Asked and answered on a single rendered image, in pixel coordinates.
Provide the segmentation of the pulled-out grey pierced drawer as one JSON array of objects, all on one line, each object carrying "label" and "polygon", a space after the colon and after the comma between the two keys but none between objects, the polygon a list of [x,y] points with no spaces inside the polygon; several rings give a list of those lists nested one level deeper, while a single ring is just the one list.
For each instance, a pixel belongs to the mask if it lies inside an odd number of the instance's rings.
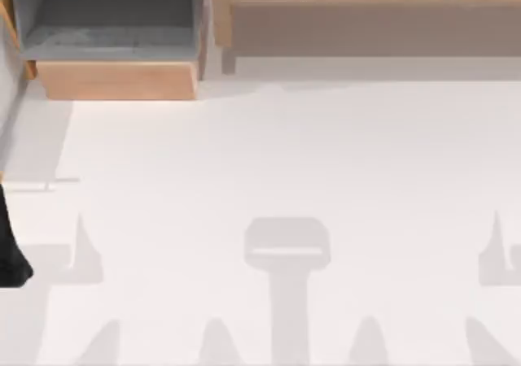
[{"label": "pulled-out grey pierced drawer", "polygon": [[205,0],[10,0],[20,57],[52,61],[194,62]]}]

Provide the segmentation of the pale wooden drawer front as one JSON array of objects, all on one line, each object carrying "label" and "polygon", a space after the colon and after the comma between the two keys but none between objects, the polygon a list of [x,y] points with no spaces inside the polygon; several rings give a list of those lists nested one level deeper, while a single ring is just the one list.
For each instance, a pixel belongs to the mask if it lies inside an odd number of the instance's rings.
[{"label": "pale wooden drawer front", "polygon": [[46,96],[53,100],[193,100],[199,65],[174,61],[38,61]]}]

